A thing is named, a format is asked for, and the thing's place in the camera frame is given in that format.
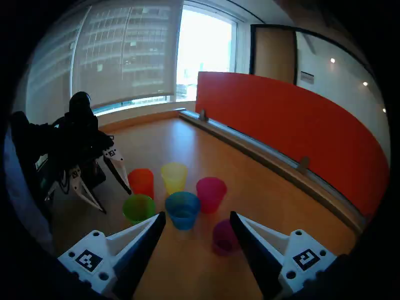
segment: orange partition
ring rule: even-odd
[[[299,162],[365,216],[389,181],[385,154],[371,132],[332,101],[290,83],[239,73],[199,72],[196,112]]]

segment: green cup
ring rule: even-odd
[[[154,216],[156,205],[149,196],[136,194],[126,199],[122,212],[133,225],[136,225]]]

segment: white object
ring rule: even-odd
[[[305,281],[316,279],[316,274],[324,271],[336,259],[304,230],[298,229],[285,235],[237,215],[250,233],[282,265],[278,281],[283,297],[300,291]]]
[[[95,199],[81,177],[81,168],[75,166],[69,170],[69,185],[71,189],[86,203],[90,204],[99,211],[104,211],[99,202]]]
[[[117,150],[115,145],[111,146],[107,150],[103,151],[103,156],[106,160],[109,160],[115,168],[115,171],[119,174],[122,181],[129,189],[129,181],[127,170],[125,169],[124,158],[121,153]]]
[[[159,214],[107,237],[104,233],[93,230],[64,252],[58,260],[70,272],[77,274],[80,281],[90,283],[94,291],[109,294],[118,280],[115,266],[127,260],[126,256],[132,254],[130,249],[135,247],[158,216]]]

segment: magenta cup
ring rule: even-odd
[[[227,193],[225,182],[217,177],[204,177],[196,184],[197,197],[201,203],[201,212],[215,213]]]
[[[229,219],[215,225],[212,231],[212,250],[219,256],[228,256],[240,249]]]

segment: roller blind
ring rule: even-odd
[[[77,40],[72,94],[92,108],[173,95],[183,0],[108,1],[93,5]]]
[[[52,123],[68,111],[74,46],[86,9],[55,24],[33,53],[26,87],[26,116]]]

